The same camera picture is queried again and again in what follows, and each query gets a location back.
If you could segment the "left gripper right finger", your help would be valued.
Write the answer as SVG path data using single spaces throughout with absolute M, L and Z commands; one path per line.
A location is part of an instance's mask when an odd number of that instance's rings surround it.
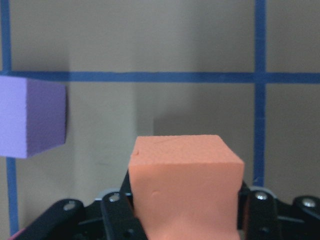
M 277 197 L 261 186 L 245 182 L 238 192 L 237 229 L 242 240 L 282 240 Z

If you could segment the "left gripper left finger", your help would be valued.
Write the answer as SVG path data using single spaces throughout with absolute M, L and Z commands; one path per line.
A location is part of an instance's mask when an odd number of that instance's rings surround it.
M 104 192 L 100 198 L 100 209 L 106 239 L 147 239 L 140 220 L 134 214 L 129 173 L 125 174 L 119 189 L 111 188 Z

